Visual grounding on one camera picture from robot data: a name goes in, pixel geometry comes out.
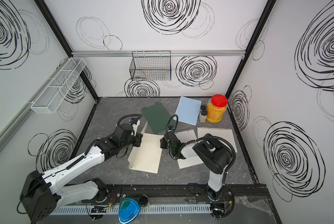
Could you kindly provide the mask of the green spiral notepad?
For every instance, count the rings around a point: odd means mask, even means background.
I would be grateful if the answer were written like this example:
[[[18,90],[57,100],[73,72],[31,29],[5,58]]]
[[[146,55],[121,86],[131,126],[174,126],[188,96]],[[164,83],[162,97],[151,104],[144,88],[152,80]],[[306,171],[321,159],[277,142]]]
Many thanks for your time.
[[[154,134],[166,131],[168,121],[172,117],[161,102],[142,108],[141,113],[147,120],[148,125]]]

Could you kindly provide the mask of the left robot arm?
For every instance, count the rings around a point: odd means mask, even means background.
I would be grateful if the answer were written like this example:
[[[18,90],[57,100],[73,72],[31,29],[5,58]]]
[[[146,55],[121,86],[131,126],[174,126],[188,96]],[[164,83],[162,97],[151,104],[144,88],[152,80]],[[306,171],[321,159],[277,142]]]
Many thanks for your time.
[[[31,172],[23,186],[19,204],[25,209],[31,223],[45,219],[54,209],[83,200],[101,203],[108,197],[105,184],[98,178],[82,184],[68,183],[88,169],[101,164],[129,146],[139,147],[142,134],[137,132],[139,122],[118,124],[105,138],[93,140],[79,156],[53,169]]]

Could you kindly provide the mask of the beige spiral notebook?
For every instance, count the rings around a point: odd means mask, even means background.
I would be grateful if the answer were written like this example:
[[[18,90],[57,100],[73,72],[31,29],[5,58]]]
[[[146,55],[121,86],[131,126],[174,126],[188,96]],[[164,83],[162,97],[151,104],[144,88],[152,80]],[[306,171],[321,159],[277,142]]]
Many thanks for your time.
[[[142,130],[142,141],[140,147],[133,147],[128,158],[129,169],[157,174],[160,165],[162,148],[160,140],[162,135],[146,133],[148,122]]]

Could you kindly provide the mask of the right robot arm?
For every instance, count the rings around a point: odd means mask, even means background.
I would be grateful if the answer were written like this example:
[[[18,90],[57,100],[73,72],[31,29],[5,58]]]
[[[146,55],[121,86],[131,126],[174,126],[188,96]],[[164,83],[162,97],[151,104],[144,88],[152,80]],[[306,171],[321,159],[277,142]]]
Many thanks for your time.
[[[201,138],[181,142],[174,131],[160,139],[160,148],[167,149],[174,160],[187,159],[183,150],[191,148],[210,170],[207,194],[210,200],[218,201],[223,194],[227,171],[236,160],[236,152],[226,139],[209,133]]]

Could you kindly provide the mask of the light blue spiral notebook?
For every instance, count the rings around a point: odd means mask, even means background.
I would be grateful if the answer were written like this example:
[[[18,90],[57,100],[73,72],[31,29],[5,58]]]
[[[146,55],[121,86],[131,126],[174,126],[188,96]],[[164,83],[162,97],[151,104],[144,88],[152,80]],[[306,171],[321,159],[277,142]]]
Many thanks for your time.
[[[180,97],[175,114],[178,116],[180,122],[195,126],[200,114],[201,105],[202,102],[200,100],[182,96]]]

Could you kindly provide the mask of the torn lined paper page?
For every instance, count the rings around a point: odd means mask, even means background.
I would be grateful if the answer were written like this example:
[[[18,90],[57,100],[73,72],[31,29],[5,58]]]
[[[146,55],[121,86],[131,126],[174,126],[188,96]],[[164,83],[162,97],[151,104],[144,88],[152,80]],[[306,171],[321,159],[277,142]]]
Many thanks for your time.
[[[197,128],[198,137],[201,138],[205,134],[209,133],[213,136],[221,137],[227,140],[234,148],[234,151],[237,153],[238,149],[235,143],[234,135],[231,129],[223,128],[209,128],[209,127],[198,127]]]

